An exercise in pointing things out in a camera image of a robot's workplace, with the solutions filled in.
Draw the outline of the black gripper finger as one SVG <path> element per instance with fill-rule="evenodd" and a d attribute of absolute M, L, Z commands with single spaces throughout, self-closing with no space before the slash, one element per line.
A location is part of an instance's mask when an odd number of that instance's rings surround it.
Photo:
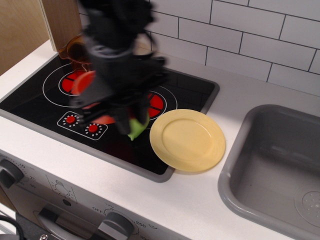
<path fill-rule="evenodd" d="M 142 125 L 148 125 L 149 107 L 150 102 L 148 94 L 146 93 L 131 106 L 131 118 L 136 119 Z"/>
<path fill-rule="evenodd" d="M 116 109 L 113 118 L 120 134 L 129 135 L 131 133 L 130 115 L 126 109 Z"/>

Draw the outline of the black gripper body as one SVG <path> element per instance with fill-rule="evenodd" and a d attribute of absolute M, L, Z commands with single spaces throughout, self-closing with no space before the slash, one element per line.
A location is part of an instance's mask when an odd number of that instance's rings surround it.
<path fill-rule="evenodd" d="M 72 100 L 81 111 L 83 122 L 127 110 L 144 94 L 168 78 L 162 56 L 136 55 L 133 48 L 111 49 L 103 46 L 86 48 L 95 77 L 88 88 Z"/>

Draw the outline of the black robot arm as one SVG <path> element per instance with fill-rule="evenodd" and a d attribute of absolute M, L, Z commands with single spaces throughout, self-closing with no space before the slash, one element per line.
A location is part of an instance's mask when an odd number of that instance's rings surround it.
<path fill-rule="evenodd" d="M 136 55 L 135 41 L 153 21 L 152 4 L 146 0 L 83 0 L 89 17 L 83 31 L 94 78 L 71 105 L 81 110 L 84 123 L 114 121 L 118 131 L 137 138 L 149 123 L 150 89 L 164 83 L 165 59 L 152 53 Z"/>

